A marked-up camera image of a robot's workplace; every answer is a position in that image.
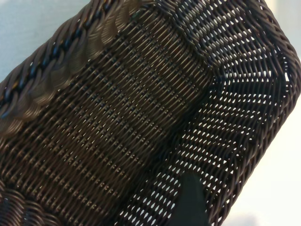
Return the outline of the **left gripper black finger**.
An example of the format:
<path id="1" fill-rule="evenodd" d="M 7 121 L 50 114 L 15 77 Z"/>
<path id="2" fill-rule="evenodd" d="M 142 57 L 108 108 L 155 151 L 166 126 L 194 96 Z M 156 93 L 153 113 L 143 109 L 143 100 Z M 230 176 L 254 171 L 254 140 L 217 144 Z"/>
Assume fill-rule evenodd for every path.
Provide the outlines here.
<path id="1" fill-rule="evenodd" d="M 182 194 L 178 205 L 179 226 L 208 226 L 203 188 L 198 176 L 183 176 Z"/>

